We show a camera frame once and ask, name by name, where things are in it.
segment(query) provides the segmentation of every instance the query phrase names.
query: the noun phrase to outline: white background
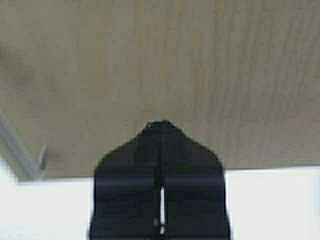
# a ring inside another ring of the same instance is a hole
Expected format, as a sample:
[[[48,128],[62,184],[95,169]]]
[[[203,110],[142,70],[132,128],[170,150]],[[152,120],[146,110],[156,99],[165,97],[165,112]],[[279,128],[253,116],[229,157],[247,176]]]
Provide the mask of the white background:
[[[0,240],[86,240],[92,178],[18,183],[0,159]],[[319,240],[320,168],[227,171],[235,240]]]

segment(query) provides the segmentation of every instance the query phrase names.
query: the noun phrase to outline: wooden surface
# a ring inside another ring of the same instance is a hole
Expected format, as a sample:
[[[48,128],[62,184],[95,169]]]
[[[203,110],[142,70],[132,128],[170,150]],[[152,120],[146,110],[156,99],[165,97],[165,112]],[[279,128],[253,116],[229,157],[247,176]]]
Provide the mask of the wooden surface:
[[[47,178],[167,119],[227,169],[320,164],[320,1],[0,2],[0,106]]]

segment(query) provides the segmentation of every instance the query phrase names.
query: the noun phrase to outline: black plastic part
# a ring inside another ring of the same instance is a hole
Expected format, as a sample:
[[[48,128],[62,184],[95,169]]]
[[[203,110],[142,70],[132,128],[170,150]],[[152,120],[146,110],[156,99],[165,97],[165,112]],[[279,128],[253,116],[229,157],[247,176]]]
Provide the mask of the black plastic part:
[[[169,121],[148,123],[97,166],[89,237],[230,239],[217,156]]]

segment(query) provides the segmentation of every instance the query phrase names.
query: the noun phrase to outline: white floor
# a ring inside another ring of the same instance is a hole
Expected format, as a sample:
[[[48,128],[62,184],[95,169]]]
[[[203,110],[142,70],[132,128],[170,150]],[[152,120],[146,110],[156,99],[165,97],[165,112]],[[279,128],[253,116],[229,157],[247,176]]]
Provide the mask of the white floor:
[[[91,178],[19,184],[0,161],[0,240],[86,240]],[[228,171],[234,240],[319,240],[320,168]]]

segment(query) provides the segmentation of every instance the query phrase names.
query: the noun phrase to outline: light-colored wooden tabletop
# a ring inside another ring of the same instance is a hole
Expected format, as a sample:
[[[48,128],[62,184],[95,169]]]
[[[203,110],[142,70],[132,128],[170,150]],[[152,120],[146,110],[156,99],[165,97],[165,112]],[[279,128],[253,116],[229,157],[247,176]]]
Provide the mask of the light-colored wooden tabletop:
[[[226,169],[320,164],[320,1],[0,2],[0,107],[47,178],[167,119]]]

